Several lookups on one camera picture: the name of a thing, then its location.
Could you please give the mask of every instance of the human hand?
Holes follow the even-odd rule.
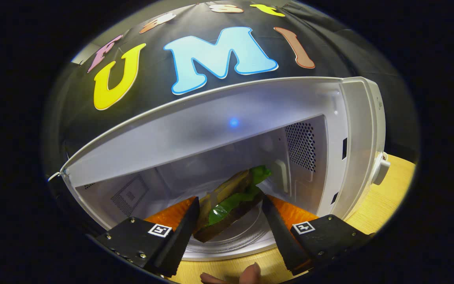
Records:
[[[201,282],[204,284],[230,284],[229,282],[213,277],[208,273],[202,273],[200,277]],[[241,273],[239,284],[260,284],[260,266],[256,262],[248,266],[245,271]]]

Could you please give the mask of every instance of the white microwave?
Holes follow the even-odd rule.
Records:
[[[317,216],[346,219],[389,167],[380,89],[363,77],[286,77],[199,92],[152,108],[68,158],[61,176],[90,218],[110,230],[266,165],[259,185]],[[191,237],[183,260],[229,259],[275,247],[260,208],[211,241]]]

